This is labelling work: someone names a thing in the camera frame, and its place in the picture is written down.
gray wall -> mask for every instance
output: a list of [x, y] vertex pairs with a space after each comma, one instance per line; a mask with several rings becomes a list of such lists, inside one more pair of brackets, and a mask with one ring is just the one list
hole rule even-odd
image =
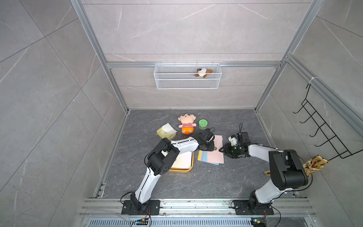
[[[362, 1], [327, 0], [306, 32], [294, 56], [307, 66], [331, 90], [337, 93], [361, 116], [363, 75]], [[275, 144], [281, 149], [295, 149], [303, 158], [321, 155], [327, 159], [336, 155], [321, 132], [310, 137], [316, 124], [301, 110], [307, 82], [291, 67], [284, 69], [260, 114]], [[351, 152], [363, 149], [363, 138], [313, 88], [307, 99]], [[331, 131], [323, 126], [331, 136]], [[332, 143], [339, 152], [336, 139]], [[323, 226], [362, 226], [363, 182], [361, 176], [363, 152], [333, 159], [321, 171], [314, 173], [314, 183], [300, 196], [307, 196]]]
[[[310, 4], [309, 0], [82, 2], [107, 61], [280, 61]], [[153, 69], [113, 72], [132, 109], [252, 109], [274, 69], [222, 68], [216, 90], [158, 90]]]
[[0, 226], [70, 226], [123, 111], [68, 0], [4, 0], [0, 22]]

white wire basket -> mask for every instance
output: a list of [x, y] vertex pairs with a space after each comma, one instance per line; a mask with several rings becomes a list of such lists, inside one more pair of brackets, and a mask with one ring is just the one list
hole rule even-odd
[[[213, 70], [207, 77], [196, 77], [198, 69]], [[157, 89], [217, 89], [222, 72], [219, 64], [165, 64], [155, 65], [154, 78]]]

green lid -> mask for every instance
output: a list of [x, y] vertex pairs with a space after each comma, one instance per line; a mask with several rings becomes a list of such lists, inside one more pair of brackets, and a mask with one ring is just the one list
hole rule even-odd
[[199, 125], [200, 125], [201, 127], [206, 127], [206, 126], [208, 125], [208, 121], [206, 121], [206, 120], [204, 120], [204, 119], [199, 120]]

plush dog toy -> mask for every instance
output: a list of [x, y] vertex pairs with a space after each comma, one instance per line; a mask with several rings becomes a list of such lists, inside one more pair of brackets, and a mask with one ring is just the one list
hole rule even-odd
[[194, 132], [194, 127], [197, 126], [194, 123], [195, 118], [193, 114], [182, 114], [178, 117], [178, 120], [182, 123], [182, 125], [179, 125], [179, 128], [181, 128], [183, 134], [188, 135]]
[[206, 69], [206, 68], [201, 68], [201, 69], [198, 69], [198, 74], [195, 74], [195, 76], [196, 77], [202, 76], [203, 78], [206, 78], [207, 75], [208, 75], [207, 73], [213, 73], [213, 70]]

black wire rack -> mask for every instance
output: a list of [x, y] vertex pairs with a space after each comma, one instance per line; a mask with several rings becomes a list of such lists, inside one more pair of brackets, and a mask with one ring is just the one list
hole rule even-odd
[[[336, 156], [334, 156], [334, 157], [332, 157], [331, 159], [329, 159], [329, 161], [330, 160], [332, 160], [332, 159], [334, 159], [334, 158], [336, 158], [336, 157], [340, 157], [340, 158], [347, 158], [347, 157], [349, 157], [349, 156], [352, 156], [352, 155], [354, 155], [354, 154], [356, 154], [356, 153], [358, 153], [358, 152], [361, 152], [361, 151], [363, 151], [363, 149], [362, 150], [360, 150], [360, 151], [357, 151], [357, 152], [354, 152], [354, 153], [352, 153], [345, 145], [344, 145], [344, 143], [341, 141], [341, 139], [339, 139], [339, 137], [336, 135], [336, 133], [331, 129], [331, 127], [327, 124], [327, 122], [324, 120], [324, 118], [318, 113], [318, 111], [313, 107], [313, 105], [307, 100], [307, 94], [309, 93], [309, 90], [310, 90], [310, 84], [308, 84], [307, 86], [306, 86], [306, 88], [305, 89], [307, 89], [307, 92], [306, 92], [306, 96], [305, 96], [305, 99], [304, 99], [304, 101], [302, 101], [302, 103], [301, 103], [301, 105], [302, 105], [302, 107], [295, 113], [295, 112], [293, 112], [294, 114], [297, 114], [297, 113], [299, 113], [302, 109], [304, 109], [308, 114], [309, 114], [309, 117], [308, 117], [308, 119], [306, 119], [304, 122], [301, 122], [300, 121], [300, 123], [301, 124], [303, 124], [303, 123], [305, 123], [305, 122], [307, 122], [309, 119], [312, 119], [314, 122], [315, 122], [315, 124], [318, 126], [318, 129], [316, 130], [316, 132], [315, 132], [315, 134], [314, 135], [309, 135], [310, 137], [314, 137], [314, 136], [316, 136], [316, 134], [318, 133], [318, 131], [320, 130], [322, 133], [323, 133], [323, 135], [325, 136], [325, 138], [326, 138], [326, 141], [324, 142], [324, 143], [322, 143], [322, 144], [320, 144], [320, 145], [315, 145], [315, 147], [320, 147], [320, 146], [323, 146], [324, 144], [326, 144], [326, 143], [330, 143], [330, 145], [333, 147], [333, 149], [335, 150], [335, 152], [337, 153], [337, 155]], [[307, 104], [308, 105], [310, 105], [310, 107], [309, 107], [309, 109], [310, 108], [312, 108], [313, 109], [313, 113], [310, 113], [307, 109], [306, 109], [306, 107], [305, 106], [307, 106]], [[322, 121], [323, 121], [323, 123], [321, 124], [321, 125], [319, 125], [318, 123], [317, 123], [317, 119], [314, 119], [314, 116], [319, 116], [321, 119], [322, 119]], [[330, 129], [330, 131], [332, 132], [332, 134], [333, 134], [333, 136], [332, 137], [330, 137], [330, 138], [328, 138], [327, 137], [327, 135], [326, 135], [326, 133], [322, 130], [322, 126], [324, 126], [324, 125], [326, 125], [329, 129]], [[345, 151], [344, 152], [342, 152], [342, 153], [340, 153], [340, 152], [338, 152], [337, 151], [337, 149], [336, 149], [336, 147], [333, 145], [333, 143], [332, 143], [332, 139], [334, 139], [336, 142], [338, 141], [338, 142], [340, 142], [342, 145], [343, 145], [343, 147], [344, 147], [344, 149], [345, 149]]]

